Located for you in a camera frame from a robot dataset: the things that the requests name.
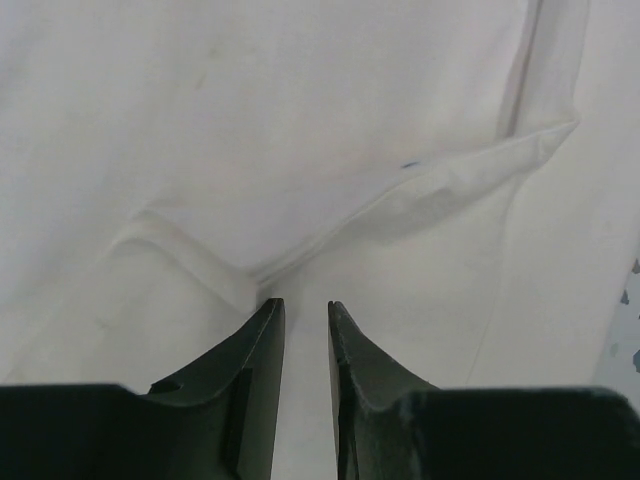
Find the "white t-shirt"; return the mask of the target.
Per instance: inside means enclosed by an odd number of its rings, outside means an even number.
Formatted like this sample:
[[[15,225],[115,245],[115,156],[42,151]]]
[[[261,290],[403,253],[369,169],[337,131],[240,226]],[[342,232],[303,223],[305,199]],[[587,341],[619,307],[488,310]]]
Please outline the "white t-shirt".
[[[1,380],[142,391],[285,299],[443,386],[579,384],[639,223],[635,1],[5,1]]]

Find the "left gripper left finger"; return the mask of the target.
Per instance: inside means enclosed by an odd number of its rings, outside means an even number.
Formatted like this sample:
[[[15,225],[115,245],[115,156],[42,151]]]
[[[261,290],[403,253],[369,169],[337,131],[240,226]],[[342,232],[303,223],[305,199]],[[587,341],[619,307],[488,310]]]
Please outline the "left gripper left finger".
[[[5,386],[5,479],[267,479],[285,306],[266,301],[233,335],[144,395],[113,384]]]

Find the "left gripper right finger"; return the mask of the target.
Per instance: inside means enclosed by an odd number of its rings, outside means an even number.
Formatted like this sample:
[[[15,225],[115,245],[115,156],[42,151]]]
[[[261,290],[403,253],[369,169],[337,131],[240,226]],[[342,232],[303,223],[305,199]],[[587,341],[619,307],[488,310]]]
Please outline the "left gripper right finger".
[[[635,479],[639,417],[606,388],[441,389],[328,306],[341,479]]]

